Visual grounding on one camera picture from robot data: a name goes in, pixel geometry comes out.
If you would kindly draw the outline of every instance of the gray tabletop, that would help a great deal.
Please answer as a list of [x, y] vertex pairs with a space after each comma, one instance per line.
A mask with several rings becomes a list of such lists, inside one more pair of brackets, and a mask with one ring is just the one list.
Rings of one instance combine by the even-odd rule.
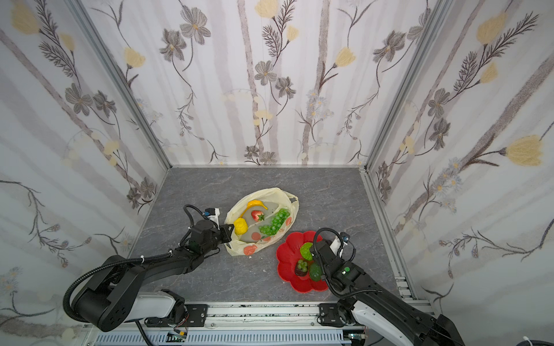
[[[220, 208], [219, 222], [243, 196], [278, 187], [298, 196], [300, 206], [290, 232], [330, 227], [351, 235], [354, 262], [384, 288], [398, 295], [388, 257], [357, 168], [172, 168], [146, 221], [131, 257], [156, 255], [174, 248], [188, 227], [184, 204], [201, 210]], [[167, 288], [188, 301], [325, 301], [325, 292], [297, 293], [277, 274], [277, 247], [250, 256], [221, 252], [186, 275], [145, 285], [144, 291]], [[344, 257], [349, 256], [345, 250]]]

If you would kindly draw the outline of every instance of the strawberry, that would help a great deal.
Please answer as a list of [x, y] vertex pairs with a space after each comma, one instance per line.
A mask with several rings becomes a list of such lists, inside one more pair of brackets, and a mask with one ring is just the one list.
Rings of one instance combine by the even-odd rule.
[[254, 221], [256, 222], [262, 221], [264, 219], [264, 213], [262, 213], [260, 210], [255, 210], [252, 212], [252, 219], [254, 219]]

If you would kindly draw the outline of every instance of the cream plastic bag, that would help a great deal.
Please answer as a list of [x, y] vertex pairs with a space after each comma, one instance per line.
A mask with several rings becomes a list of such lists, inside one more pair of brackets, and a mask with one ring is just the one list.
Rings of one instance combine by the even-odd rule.
[[294, 220], [296, 220], [296, 215], [298, 214], [298, 197], [293, 194], [290, 194], [286, 191], [281, 190], [280, 188], [270, 188], [263, 189], [251, 193], [243, 197], [239, 202], [237, 202], [234, 207], [227, 213], [225, 219], [226, 224], [232, 224], [245, 212], [248, 202], [251, 200], [261, 200], [262, 202], [273, 202], [277, 203], [279, 206], [276, 211], [280, 208], [285, 208], [290, 211], [289, 218], [290, 222], [287, 219], [287, 222], [283, 223], [279, 231], [272, 236], [264, 237], [257, 242], [244, 242], [240, 240], [240, 236], [236, 235], [233, 231], [231, 233], [231, 242], [226, 244], [225, 248], [231, 256], [240, 256], [240, 255], [252, 255], [261, 249], [268, 247], [269, 245], [277, 242], [279, 239], [285, 235], [285, 233], [292, 227]]

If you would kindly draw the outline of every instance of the red bowl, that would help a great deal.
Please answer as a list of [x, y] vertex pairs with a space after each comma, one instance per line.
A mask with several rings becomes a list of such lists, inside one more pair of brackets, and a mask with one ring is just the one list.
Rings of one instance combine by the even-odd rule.
[[[300, 254], [300, 247], [306, 242], [313, 242], [314, 235], [314, 231], [305, 233], [293, 232], [289, 234], [289, 236], [286, 237], [286, 241], [277, 248], [277, 259], [279, 260], [277, 273], [281, 279], [290, 282], [290, 285], [298, 293], [308, 293], [311, 290], [323, 292], [327, 289], [327, 284], [323, 280], [315, 282], [310, 279], [309, 274], [306, 276], [294, 274], [294, 268], [298, 260], [303, 259]], [[317, 241], [320, 240], [323, 240], [321, 235], [317, 237]]]

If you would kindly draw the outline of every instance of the wallpaper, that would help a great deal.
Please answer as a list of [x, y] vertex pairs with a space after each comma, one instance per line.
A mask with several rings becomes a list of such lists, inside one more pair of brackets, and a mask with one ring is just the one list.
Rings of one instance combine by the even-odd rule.
[[365, 164], [434, 0], [83, 0], [175, 165]]
[[0, 8], [0, 343], [71, 345], [65, 290], [129, 254], [166, 170], [63, 2]]
[[370, 174], [470, 345], [554, 339], [554, 3], [455, 1]]

